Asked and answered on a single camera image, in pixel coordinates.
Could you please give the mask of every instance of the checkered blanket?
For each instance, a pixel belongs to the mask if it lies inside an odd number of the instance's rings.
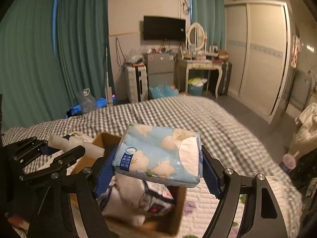
[[[84,116],[10,129],[5,133],[3,142],[6,145],[32,136],[42,140],[48,139],[51,133],[63,136],[72,131],[80,131],[93,138],[102,131],[123,135],[131,122],[199,132],[202,144],[225,168],[230,167],[240,175],[263,173],[278,177],[287,189],[290,220],[288,236],[297,236],[302,209],[301,195],[289,177],[273,162],[263,144],[221,106],[207,98],[178,96],[102,108]],[[26,168],[26,172],[37,170],[49,158],[39,157]]]

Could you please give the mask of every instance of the green curtain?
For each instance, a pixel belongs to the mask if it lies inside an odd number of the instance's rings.
[[[84,88],[90,88],[97,99],[105,97],[107,15],[107,0],[58,0],[57,54],[67,94],[73,104]],[[109,47],[108,73],[109,85],[114,87]]]
[[[198,22],[207,32],[207,49],[213,42],[224,49],[226,14],[224,0],[191,0],[192,22]]]
[[[53,0],[15,0],[0,22],[3,129],[62,118],[69,109],[52,45]]]

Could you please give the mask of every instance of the wall-mounted television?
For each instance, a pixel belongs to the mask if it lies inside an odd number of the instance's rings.
[[[185,41],[186,20],[176,18],[144,16],[144,40]]]

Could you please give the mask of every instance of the cardboard box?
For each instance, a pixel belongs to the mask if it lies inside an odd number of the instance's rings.
[[[105,149],[105,156],[108,156],[115,145],[120,143],[121,137],[113,135],[107,132],[101,132],[93,141],[93,144]],[[92,166],[94,160],[82,157],[77,166],[72,171],[72,174],[76,174],[84,167]],[[122,236],[137,236],[137,237],[173,237],[176,236],[180,223],[182,220],[184,201],[186,197],[185,187],[168,186],[173,198],[176,200],[176,206],[174,209],[164,216],[156,216],[146,218],[144,224],[141,227],[129,226],[126,223],[114,218],[105,218],[107,225],[111,231]],[[76,195],[72,197],[72,204],[77,204]]]

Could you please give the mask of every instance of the blue gripper pad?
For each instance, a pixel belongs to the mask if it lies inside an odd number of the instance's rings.
[[[101,194],[103,194],[107,191],[109,183],[110,183],[112,177],[115,175],[115,169],[112,166],[112,161],[115,158],[117,148],[118,148],[118,146],[114,147],[114,149],[112,150],[111,154],[109,155],[107,161],[105,162],[105,164],[103,165],[99,174],[97,175],[96,188],[94,190],[97,198],[99,198],[101,196]]]
[[[215,195],[217,199],[222,198],[219,177],[216,175],[215,171],[213,170],[205,155],[203,155],[202,173],[209,192]]]

